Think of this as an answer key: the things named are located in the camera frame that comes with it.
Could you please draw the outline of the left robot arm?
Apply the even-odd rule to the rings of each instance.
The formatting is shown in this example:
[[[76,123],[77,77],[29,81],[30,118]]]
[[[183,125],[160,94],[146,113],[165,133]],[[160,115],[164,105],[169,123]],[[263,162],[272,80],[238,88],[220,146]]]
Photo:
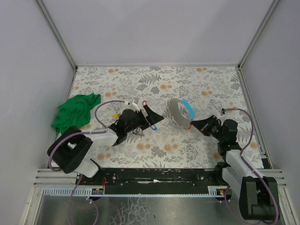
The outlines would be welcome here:
[[[147,105],[143,108],[144,112],[139,108],[123,110],[105,130],[84,132],[76,126],[69,127],[48,149],[49,167],[65,174],[76,172],[88,178],[94,177],[100,166],[86,156],[90,149],[117,146],[126,140],[129,133],[141,135],[164,119]]]

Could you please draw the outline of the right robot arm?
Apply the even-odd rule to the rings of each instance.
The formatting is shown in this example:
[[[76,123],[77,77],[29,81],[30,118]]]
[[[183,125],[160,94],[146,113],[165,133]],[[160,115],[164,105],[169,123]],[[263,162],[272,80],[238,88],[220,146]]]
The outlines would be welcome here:
[[[204,136],[218,140],[218,153],[224,161],[215,169],[238,196],[243,219],[275,224],[280,218],[278,183],[255,169],[242,155],[237,142],[238,123],[232,119],[220,121],[212,115],[190,124]]]

